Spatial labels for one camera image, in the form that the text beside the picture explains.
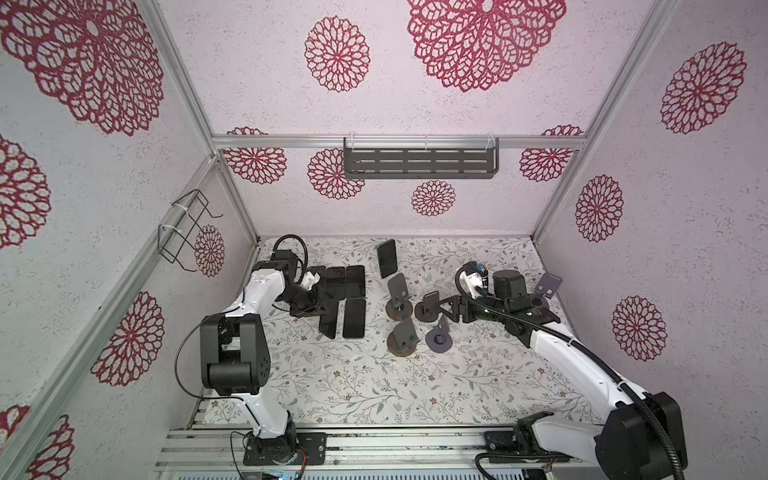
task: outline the floral tablecloth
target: floral tablecloth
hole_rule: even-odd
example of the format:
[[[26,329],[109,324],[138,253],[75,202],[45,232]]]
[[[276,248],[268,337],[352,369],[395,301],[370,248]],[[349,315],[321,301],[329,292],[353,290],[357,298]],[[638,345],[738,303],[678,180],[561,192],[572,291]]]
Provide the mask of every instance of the floral tablecloth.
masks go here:
[[[260,258],[268,258],[275,239],[264,240]],[[272,357],[267,384],[300,424],[477,424],[509,423],[542,409],[560,418],[595,422],[591,406],[558,370],[526,349],[500,323],[449,322],[453,348],[434,353],[424,335],[436,323],[414,319],[422,341],[415,353],[400,358],[386,348],[396,322],[384,312],[389,300],[379,277],[376,245],[386,238],[305,239],[310,266],[364,265],[366,268],[366,335],[341,335],[344,302],[339,306],[336,339],[318,330],[318,318],[296,319],[275,310],[264,322]],[[281,248],[298,243],[286,240]],[[453,276],[476,260],[493,273],[516,269],[528,290],[544,272],[531,241],[519,238],[396,239],[400,272],[408,280],[412,303],[439,290],[455,294]],[[555,297],[551,309],[564,317]],[[230,400],[211,402],[204,421],[242,424],[246,419]]]

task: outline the smartphone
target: smartphone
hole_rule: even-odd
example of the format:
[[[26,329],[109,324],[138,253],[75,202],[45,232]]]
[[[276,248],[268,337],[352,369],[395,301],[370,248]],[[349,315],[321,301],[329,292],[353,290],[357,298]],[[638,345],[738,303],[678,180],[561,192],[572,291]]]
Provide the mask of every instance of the smartphone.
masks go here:
[[[382,274],[382,278],[386,278],[397,271],[395,239],[387,240],[376,247],[376,254],[379,256],[379,271]]]
[[[366,335],[366,299],[350,298],[344,310],[344,330],[346,339],[362,339]]]
[[[336,338],[336,323],[339,319],[339,302],[329,302],[326,304],[328,313],[320,316],[320,323],[317,331],[327,336],[331,340]]]
[[[346,297],[361,298],[366,295],[366,268],[352,265],[346,268]]]
[[[346,268],[343,266],[326,268],[326,292],[336,302],[346,298]]]

